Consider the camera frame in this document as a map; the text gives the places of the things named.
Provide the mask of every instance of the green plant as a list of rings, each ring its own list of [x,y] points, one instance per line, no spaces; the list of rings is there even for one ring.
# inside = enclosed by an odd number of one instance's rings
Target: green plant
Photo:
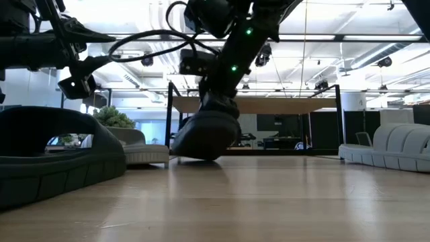
[[[66,145],[67,143],[73,142],[73,137],[71,134],[62,134],[58,137],[58,139],[61,145]]]
[[[115,106],[104,106],[100,111],[94,110],[94,118],[107,127],[134,128],[135,123],[127,115],[120,113]]]

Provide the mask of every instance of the green led light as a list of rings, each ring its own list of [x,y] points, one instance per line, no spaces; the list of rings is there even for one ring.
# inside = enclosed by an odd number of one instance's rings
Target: green led light
[[[247,33],[247,35],[250,35],[250,34],[253,33],[253,29],[252,28],[248,28],[245,33]]]

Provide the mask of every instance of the black cable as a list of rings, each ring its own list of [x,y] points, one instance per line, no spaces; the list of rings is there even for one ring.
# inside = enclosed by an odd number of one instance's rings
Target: black cable
[[[187,4],[185,3],[185,2],[183,2],[183,1],[176,1],[176,2],[173,2],[172,4],[170,4],[170,6],[167,8],[167,11],[166,11],[166,16],[165,16],[165,19],[166,19],[166,22],[167,22],[167,25],[169,26],[169,28],[171,29],[171,30],[173,30],[173,31],[176,31],[176,32],[179,32],[179,33],[181,33],[180,31],[177,31],[171,24],[170,24],[170,21],[169,21],[169,16],[170,16],[170,13],[172,12],[172,10],[173,10],[173,8],[175,7],[175,6],[177,6],[177,5],[184,5],[184,6],[187,6]],[[191,48],[193,48],[193,45],[194,45],[194,42],[197,42],[196,40],[194,40],[193,42],[189,42],[188,44],[191,46]],[[211,47],[209,47],[209,46],[206,46],[205,44],[203,44],[203,43],[197,43],[199,46],[201,46],[202,48],[205,48],[206,50],[209,50],[209,51],[211,51],[212,53],[214,53],[214,54],[216,54],[216,55],[218,55],[218,51],[216,51],[215,49],[213,49],[213,48],[211,48]],[[193,53],[194,53],[194,55],[197,57],[197,50],[194,50],[193,49]]]
[[[173,9],[173,7],[175,7],[176,5],[187,5],[186,3],[182,2],[182,1],[176,1],[172,4],[170,4],[169,8],[166,11],[166,22],[167,25],[169,26],[169,28],[171,28],[171,30],[149,30],[149,31],[145,31],[145,32],[141,32],[141,33],[137,33],[137,34],[133,34],[129,37],[126,37],[124,39],[121,39],[120,41],[116,42],[110,49],[109,49],[109,53],[108,53],[108,57],[111,61],[117,62],[117,63],[127,63],[127,62],[132,62],[132,61],[141,61],[144,60],[146,58],[151,58],[151,57],[155,57],[155,56],[160,56],[162,54],[167,54],[176,50],[180,50],[183,47],[187,46],[188,44],[191,46],[191,49],[193,50],[194,56],[197,57],[197,50],[196,50],[196,44],[206,50],[209,50],[210,52],[214,53],[215,55],[218,55],[219,52],[217,50],[215,50],[214,48],[211,48],[209,46],[206,46],[205,44],[201,43],[200,41],[196,40],[197,36],[199,34],[201,34],[202,32],[198,32],[195,33],[192,37],[189,37],[188,35],[178,32],[177,30],[175,30],[175,28],[173,28],[171,26],[171,24],[169,23],[169,15]],[[115,50],[117,50],[119,47],[131,42],[131,41],[135,41],[138,40],[140,38],[145,38],[145,37],[149,37],[149,36],[155,36],[155,35],[161,35],[161,34],[165,34],[165,35],[170,35],[170,36],[176,36],[179,38],[182,38],[185,40],[184,43],[180,44],[179,46],[167,49],[167,50],[162,50],[156,53],[150,53],[150,54],[146,54],[144,56],[138,56],[138,57],[132,57],[132,58],[126,58],[126,59],[122,59],[122,58],[116,58],[113,56],[113,53],[115,52]]]
[[[113,53],[115,50],[117,50],[119,47],[131,42],[131,41],[135,41],[138,40],[140,38],[145,38],[145,37],[149,37],[149,36],[155,36],[155,35],[160,35],[160,34],[167,34],[167,35],[171,35],[171,36],[176,36],[179,38],[182,38],[185,40],[184,43],[180,44],[179,46],[167,49],[167,50],[162,50],[160,52],[156,52],[156,53],[151,53],[151,54],[147,54],[144,56],[138,56],[138,57],[132,57],[132,58],[126,58],[126,59],[122,59],[122,58],[116,58],[113,56]],[[127,62],[132,62],[132,61],[141,61],[143,59],[146,58],[150,58],[150,57],[154,57],[154,56],[159,56],[162,54],[167,54],[176,50],[179,50],[185,46],[187,46],[190,42],[194,42],[196,43],[198,46],[201,46],[202,48],[206,48],[207,46],[205,46],[204,44],[202,44],[200,41],[196,40],[198,33],[195,33],[193,35],[193,37],[189,37],[186,34],[182,34],[180,32],[176,32],[173,30],[149,30],[149,31],[145,31],[145,32],[141,32],[141,33],[137,33],[137,34],[133,34],[129,37],[126,37],[118,42],[116,42],[110,49],[109,49],[109,59],[111,61],[117,62],[117,63],[127,63]],[[212,51],[214,54],[218,54],[218,51],[210,48],[208,49],[210,51]]]
[[[65,17],[65,18],[67,18],[67,19],[71,19],[72,17],[71,16],[69,16],[69,15],[67,15],[67,14],[65,14],[65,13],[62,13],[61,14],[63,17]]]
[[[167,11],[166,11],[166,22],[167,22],[167,25],[169,26],[169,28],[170,28],[171,30],[178,32],[174,27],[172,27],[172,25],[171,25],[171,24],[170,24],[170,22],[169,22],[169,16],[170,16],[170,13],[171,13],[172,9],[173,9],[176,5],[184,5],[184,6],[187,6],[187,4],[186,4],[185,2],[183,2],[183,1],[176,1],[176,2],[173,2],[172,4],[170,4],[170,6],[167,8]]]

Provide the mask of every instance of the computer monitor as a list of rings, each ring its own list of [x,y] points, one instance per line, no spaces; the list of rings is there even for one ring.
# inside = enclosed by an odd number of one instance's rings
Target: computer monitor
[[[257,114],[257,131],[274,131],[279,137],[300,137],[299,115]]]

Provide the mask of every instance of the security camera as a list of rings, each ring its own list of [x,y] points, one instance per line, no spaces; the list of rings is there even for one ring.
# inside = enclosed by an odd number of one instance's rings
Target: security camera
[[[385,94],[388,91],[387,85],[381,85],[378,90],[380,90],[379,94]]]
[[[378,61],[378,63],[376,63],[380,68],[382,67],[391,67],[392,65],[392,59],[390,57],[384,58],[380,61]]]
[[[261,48],[257,58],[255,59],[256,67],[264,67],[269,61],[271,56],[271,47],[270,44],[267,43]]]
[[[144,66],[144,67],[150,67],[154,64],[154,58],[153,57],[144,58],[140,62],[142,63],[142,66]]]
[[[242,89],[250,89],[248,84],[243,84]]]
[[[329,87],[329,82],[327,80],[317,81],[315,83],[314,90],[323,90]]]

